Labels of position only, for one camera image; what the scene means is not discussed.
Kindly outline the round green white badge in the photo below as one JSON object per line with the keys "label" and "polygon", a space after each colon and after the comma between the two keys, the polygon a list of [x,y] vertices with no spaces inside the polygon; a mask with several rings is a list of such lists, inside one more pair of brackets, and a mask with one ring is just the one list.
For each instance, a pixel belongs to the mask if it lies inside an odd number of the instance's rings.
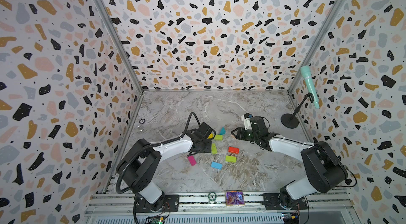
{"label": "round green white badge", "polygon": [[213,203],[213,202],[216,201],[216,199],[217,199],[217,194],[216,194],[215,192],[210,192],[210,193],[208,194],[208,200],[209,200],[209,202]]}

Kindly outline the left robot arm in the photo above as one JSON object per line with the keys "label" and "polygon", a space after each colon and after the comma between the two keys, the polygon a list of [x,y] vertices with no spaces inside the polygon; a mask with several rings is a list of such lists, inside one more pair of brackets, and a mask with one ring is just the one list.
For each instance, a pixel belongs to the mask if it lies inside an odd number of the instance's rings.
{"label": "left robot arm", "polygon": [[187,154],[210,153],[216,132],[197,115],[189,114],[180,136],[162,142],[139,139],[119,162],[115,191],[131,191],[150,211],[159,211],[168,203],[165,193],[152,181],[159,164],[168,158]]}

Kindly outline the magenta rectangular block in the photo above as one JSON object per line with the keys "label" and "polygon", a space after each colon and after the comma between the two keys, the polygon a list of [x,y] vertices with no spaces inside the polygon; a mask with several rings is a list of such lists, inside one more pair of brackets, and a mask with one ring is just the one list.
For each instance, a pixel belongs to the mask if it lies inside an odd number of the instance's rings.
{"label": "magenta rectangular block", "polygon": [[187,158],[191,166],[195,166],[197,164],[193,155],[187,156]]}

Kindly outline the colourful picture card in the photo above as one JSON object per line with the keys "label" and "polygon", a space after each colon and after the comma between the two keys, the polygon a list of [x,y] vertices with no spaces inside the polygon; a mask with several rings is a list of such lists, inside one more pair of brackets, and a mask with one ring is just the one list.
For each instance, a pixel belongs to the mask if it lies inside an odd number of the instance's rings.
{"label": "colourful picture card", "polygon": [[227,206],[245,205],[243,191],[226,191],[225,192],[225,204]]}

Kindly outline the black microphone stand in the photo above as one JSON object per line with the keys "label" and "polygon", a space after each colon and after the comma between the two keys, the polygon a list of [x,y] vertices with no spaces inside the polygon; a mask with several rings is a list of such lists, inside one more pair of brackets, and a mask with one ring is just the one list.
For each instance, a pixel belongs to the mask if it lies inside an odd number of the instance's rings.
{"label": "black microphone stand", "polygon": [[285,127],[289,129],[295,129],[299,126],[299,119],[296,117],[296,115],[307,100],[313,102],[315,100],[314,95],[311,93],[307,93],[306,95],[304,95],[304,99],[302,100],[302,102],[295,108],[293,114],[282,115],[280,120]]}

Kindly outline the light blue rectangular block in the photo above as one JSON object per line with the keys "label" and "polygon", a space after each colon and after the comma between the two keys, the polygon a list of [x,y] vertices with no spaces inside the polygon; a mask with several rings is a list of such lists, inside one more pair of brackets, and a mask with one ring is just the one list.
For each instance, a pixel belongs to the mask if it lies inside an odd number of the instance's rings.
{"label": "light blue rectangular block", "polygon": [[212,163],[211,163],[211,167],[214,168],[214,169],[221,170],[222,167],[223,167],[223,165],[222,165],[221,163],[212,162]]}

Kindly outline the mint green microphone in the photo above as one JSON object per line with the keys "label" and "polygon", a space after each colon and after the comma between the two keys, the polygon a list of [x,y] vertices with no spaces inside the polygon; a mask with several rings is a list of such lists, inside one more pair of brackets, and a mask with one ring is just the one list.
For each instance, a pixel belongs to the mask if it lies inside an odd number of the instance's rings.
{"label": "mint green microphone", "polygon": [[313,78],[312,78],[312,73],[311,73],[311,69],[308,65],[301,67],[300,69],[301,72],[301,76],[307,86],[308,89],[308,93],[310,94],[310,100],[311,102],[314,104],[316,109],[320,108],[319,105],[319,98],[317,95],[317,91],[315,88],[315,84],[313,82]]}

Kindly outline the red rectangular block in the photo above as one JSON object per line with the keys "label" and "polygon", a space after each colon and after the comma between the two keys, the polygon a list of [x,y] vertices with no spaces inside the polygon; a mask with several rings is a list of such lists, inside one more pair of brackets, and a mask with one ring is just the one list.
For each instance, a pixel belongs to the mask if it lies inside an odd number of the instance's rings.
{"label": "red rectangular block", "polygon": [[228,148],[228,152],[229,153],[233,153],[233,154],[238,154],[240,152],[240,149],[236,148],[236,147],[229,147]]}

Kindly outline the teal triangular block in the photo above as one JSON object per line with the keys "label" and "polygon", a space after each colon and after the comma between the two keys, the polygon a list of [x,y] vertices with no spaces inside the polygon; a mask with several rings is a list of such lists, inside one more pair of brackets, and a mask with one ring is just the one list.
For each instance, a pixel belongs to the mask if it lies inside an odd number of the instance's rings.
{"label": "teal triangular block", "polygon": [[220,135],[225,135],[225,134],[226,134],[226,130],[225,130],[224,127],[221,128],[219,134],[220,134]]}

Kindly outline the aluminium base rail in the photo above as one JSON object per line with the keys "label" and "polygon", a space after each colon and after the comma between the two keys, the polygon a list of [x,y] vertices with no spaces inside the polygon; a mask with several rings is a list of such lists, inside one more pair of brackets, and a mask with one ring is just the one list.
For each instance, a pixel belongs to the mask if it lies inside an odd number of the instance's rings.
{"label": "aluminium base rail", "polygon": [[227,206],[225,192],[175,193],[157,212],[147,212],[130,194],[97,194],[85,211],[85,224],[359,224],[343,190],[305,197],[292,209],[276,205],[272,192],[243,192],[245,205]]}

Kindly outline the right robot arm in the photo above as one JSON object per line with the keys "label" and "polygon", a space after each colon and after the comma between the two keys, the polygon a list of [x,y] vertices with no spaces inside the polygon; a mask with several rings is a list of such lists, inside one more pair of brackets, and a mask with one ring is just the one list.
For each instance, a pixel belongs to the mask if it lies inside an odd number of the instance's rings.
{"label": "right robot arm", "polygon": [[244,127],[232,131],[237,140],[249,141],[262,150],[281,153],[301,161],[306,176],[280,189],[277,204],[291,209],[314,193],[327,193],[348,178],[349,169],[344,166],[326,142],[305,143],[268,131],[264,118],[244,114]]}

